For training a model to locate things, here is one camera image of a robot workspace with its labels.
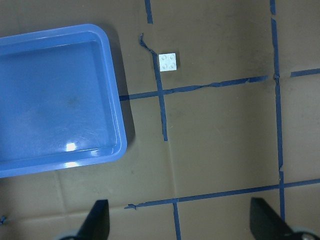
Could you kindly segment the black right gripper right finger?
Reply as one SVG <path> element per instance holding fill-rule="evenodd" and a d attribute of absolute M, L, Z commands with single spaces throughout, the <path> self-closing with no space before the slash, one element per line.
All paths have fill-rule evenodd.
<path fill-rule="evenodd" d="M 293 230 L 260 197 L 250 200 L 250 231 L 255 240 L 289 240 Z"/>

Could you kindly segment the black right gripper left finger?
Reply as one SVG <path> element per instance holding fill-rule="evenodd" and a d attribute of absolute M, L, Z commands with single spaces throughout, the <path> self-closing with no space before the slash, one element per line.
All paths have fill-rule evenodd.
<path fill-rule="evenodd" d="M 107 199 L 97 200 L 76 234 L 77 240 L 107 240 L 110 234 L 110 212 Z"/>

